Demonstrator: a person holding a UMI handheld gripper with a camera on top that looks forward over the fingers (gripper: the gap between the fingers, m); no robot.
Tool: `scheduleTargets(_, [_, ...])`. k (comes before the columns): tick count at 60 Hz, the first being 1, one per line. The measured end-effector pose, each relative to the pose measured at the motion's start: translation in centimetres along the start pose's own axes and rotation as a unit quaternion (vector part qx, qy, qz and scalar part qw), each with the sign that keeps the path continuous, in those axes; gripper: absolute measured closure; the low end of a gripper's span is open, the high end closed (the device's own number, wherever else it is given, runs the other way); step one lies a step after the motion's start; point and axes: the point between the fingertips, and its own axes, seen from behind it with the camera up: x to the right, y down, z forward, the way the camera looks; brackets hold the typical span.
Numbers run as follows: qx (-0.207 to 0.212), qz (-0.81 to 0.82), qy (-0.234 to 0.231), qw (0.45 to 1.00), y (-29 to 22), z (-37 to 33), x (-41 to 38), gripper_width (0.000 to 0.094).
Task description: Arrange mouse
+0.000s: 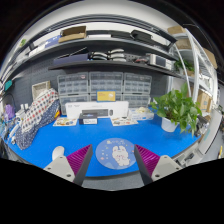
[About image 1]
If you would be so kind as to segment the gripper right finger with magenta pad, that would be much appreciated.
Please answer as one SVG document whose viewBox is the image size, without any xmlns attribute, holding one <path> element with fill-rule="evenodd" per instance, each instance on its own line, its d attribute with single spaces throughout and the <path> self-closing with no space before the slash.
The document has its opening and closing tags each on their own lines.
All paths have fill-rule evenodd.
<svg viewBox="0 0 224 224">
<path fill-rule="evenodd" d="M 145 185 L 182 169 L 168 155 L 159 156 L 139 145 L 134 146 L 134 155 Z"/>
</svg>

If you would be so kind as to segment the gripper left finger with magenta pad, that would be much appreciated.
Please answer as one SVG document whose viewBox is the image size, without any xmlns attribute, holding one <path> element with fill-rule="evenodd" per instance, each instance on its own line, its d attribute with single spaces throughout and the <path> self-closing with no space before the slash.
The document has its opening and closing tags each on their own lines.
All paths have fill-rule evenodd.
<svg viewBox="0 0 224 224">
<path fill-rule="evenodd" d="M 52 152 L 52 161 L 44 168 L 56 176 L 81 186 L 93 155 L 92 145 L 87 145 L 68 156 L 64 155 L 62 146 Z"/>
</svg>

